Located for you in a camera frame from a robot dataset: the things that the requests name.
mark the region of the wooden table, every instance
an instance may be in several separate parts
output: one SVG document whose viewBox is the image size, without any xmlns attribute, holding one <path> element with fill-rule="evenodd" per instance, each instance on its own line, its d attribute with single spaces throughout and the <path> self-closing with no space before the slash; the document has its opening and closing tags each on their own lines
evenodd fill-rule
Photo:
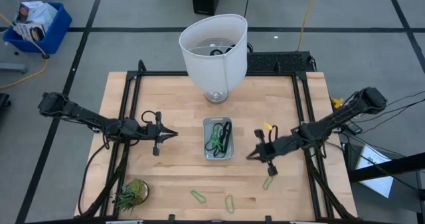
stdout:
<svg viewBox="0 0 425 224">
<path fill-rule="evenodd" d="M 111 72 L 100 114 L 117 118 L 120 109 L 125 72 Z M 308 73 L 309 90 L 316 120 L 331 112 L 323 73 Z M 307 108 L 299 83 L 305 119 Z M 298 150 L 278 157 L 274 163 L 279 171 L 269 190 L 262 189 L 267 178 L 267 165 L 246 160 L 258 143 L 254 130 L 264 123 L 279 127 L 279 135 L 290 134 L 299 124 L 290 77 L 247 76 L 232 90 L 228 100 L 219 105 L 209 104 L 203 92 L 188 76 L 144 76 L 137 101 L 136 120 L 145 110 L 162 112 L 163 123 L 179 136 L 161 145 L 160 156 L 152 155 L 152 141 L 131 147 L 125 182 L 135 177 L 146 181 L 149 198 L 132 212 L 120 213 L 120 219 L 178 220 L 264 220 L 312 221 L 314 213 L 303 152 Z M 233 122 L 234 157 L 226 161 L 206 160 L 203 154 L 203 118 L 228 116 Z M 330 142 L 338 144 L 336 135 Z M 102 145 L 102 136 L 94 134 L 90 156 Z M 105 185 L 110 150 L 101 151 L 93 160 L 86 179 L 82 208 L 86 210 Z M 324 160 L 329 186 L 347 210 L 356 215 L 353 194 L 341 150 L 327 146 Z M 202 193 L 204 204 L 192 197 L 191 190 Z M 317 188 L 325 216 L 323 194 Z M 224 198 L 234 197 L 235 212 L 226 211 Z M 109 204 L 108 214 L 112 213 Z"/>
</svg>

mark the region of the gray floor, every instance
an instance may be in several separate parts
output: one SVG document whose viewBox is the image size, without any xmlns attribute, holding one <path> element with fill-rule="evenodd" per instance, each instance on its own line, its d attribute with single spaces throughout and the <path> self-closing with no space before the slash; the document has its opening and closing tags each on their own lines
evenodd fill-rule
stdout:
<svg viewBox="0 0 425 224">
<path fill-rule="evenodd" d="M 64 3 L 72 27 L 85 27 L 94 0 L 44 0 Z M 423 0 L 398 0 L 411 27 L 425 27 Z M 300 27 L 308 0 L 249 0 L 250 27 Z M 220 0 L 218 14 L 244 14 L 246 0 Z M 16 0 L 0 0 L 0 12 L 13 18 Z M 191 0 L 101 0 L 93 27 L 186 27 L 200 19 Z M 315 0 L 307 27 L 402 28 L 391 0 Z M 70 97 L 99 111 L 111 71 L 135 69 L 143 59 L 149 70 L 184 70 L 178 46 L 180 33 L 90 33 Z M 414 34 L 425 49 L 425 34 Z M 0 119 L 0 223 L 15 221 L 33 174 L 51 120 L 38 115 L 43 92 L 62 92 L 82 33 L 67 33 L 43 74 L 2 90 L 11 95 L 10 110 Z M 249 32 L 255 51 L 294 51 L 298 33 Z M 376 86 L 389 99 L 418 92 L 425 74 L 405 33 L 306 33 L 303 51 L 315 57 L 327 78 L 330 94 L 347 97 L 365 86 Z M 39 55 L 0 46 L 0 62 L 28 64 L 29 74 L 43 65 Z M 0 73 L 0 86 L 21 78 Z M 378 146 L 404 155 L 425 152 L 423 104 L 364 135 Z M 364 125 L 374 126 L 376 122 Z M 61 122 L 47 159 L 27 221 L 72 217 L 92 134 L 87 128 Z M 389 209 L 355 196 L 359 215 L 368 220 L 414 223 L 415 213 Z"/>
</svg>

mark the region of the white lampshade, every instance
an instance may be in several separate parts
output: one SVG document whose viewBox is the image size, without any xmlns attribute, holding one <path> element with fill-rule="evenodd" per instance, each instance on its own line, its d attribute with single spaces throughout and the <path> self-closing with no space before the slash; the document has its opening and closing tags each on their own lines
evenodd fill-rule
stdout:
<svg viewBox="0 0 425 224">
<path fill-rule="evenodd" d="M 185 59 L 187 72 L 196 86 L 205 92 L 228 92 L 236 87 L 246 74 L 246 34 L 248 23 L 240 15 L 217 15 L 199 21 L 185 29 L 179 38 L 179 44 Z M 235 45 L 222 55 L 200 55 L 195 52 L 208 41 L 225 40 Z"/>
</svg>

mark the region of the glass lamp base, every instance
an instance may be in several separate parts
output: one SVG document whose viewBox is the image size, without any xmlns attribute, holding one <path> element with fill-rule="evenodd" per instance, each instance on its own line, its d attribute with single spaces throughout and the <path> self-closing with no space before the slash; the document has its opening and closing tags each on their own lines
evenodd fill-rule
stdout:
<svg viewBox="0 0 425 224">
<path fill-rule="evenodd" d="M 221 104 L 226 101 L 228 92 L 205 92 L 205 98 L 211 104 Z"/>
</svg>

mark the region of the yellow cable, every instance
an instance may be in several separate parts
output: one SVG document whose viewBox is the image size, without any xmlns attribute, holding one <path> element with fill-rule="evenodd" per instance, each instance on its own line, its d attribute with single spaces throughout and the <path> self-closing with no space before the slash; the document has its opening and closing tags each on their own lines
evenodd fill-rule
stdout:
<svg viewBox="0 0 425 224">
<path fill-rule="evenodd" d="M 307 20 L 308 13 L 310 12 L 311 6 L 313 5 L 313 1 L 314 0 L 310 0 L 310 2 L 308 4 L 307 11 L 305 12 L 305 15 L 304 15 L 303 25 L 301 26 L 301 32 L 299 33 L 299 41 L 298 41 L 297 51 L 299 51 L 301 49 L 301 44 L 302 44 L 303 36 L 304 36 L 305 21 Z"/>
<path fill-rule="evenodd" d="M 10 24 L 11 26 L 14 27 L 14 25 L 12 24 L 12 22 L 10 22 L 10 20 L 8 20 L 2 13 L 0 13 L 0 17 L 3 18 L 8 24 Z M 43 55 L 46 55 L 46 53 L 43 51 L 43 49 L 41 47 L 39 47 L 34 41 L 29 41 L 29 42 L 31 42 L 34 46 L 36 46 L 36 48 L 38 48 Z M 45 60 L 45 61 L 46 62 L 44 63 L 44 66 L 43 66 L 43 68 L 40 71 L 38 71 L 38 72 L 36 72 L 36 73 L 34 73 L 34 74 L 30 75 L 30 76 L 27 76 L 25 78 L 22 78 L 22 79 L 14 82 L 14 83 L 11 83 L 11 84 L 8 84 L 8 85 L 5 85 L 5 86 L 0 86 L 0 90 L 2 90 L 4 88 L 12 87 L 12 86 L 14 86 L 16 84 L 19 84 L 19 83 L 21 83 L 23 81 L 26 81 L 29 78 L 32 78 L 34 76 L 37 76 L 37 75 L 41 74 L 47 68 L 47 60 Z"/>
</svg>

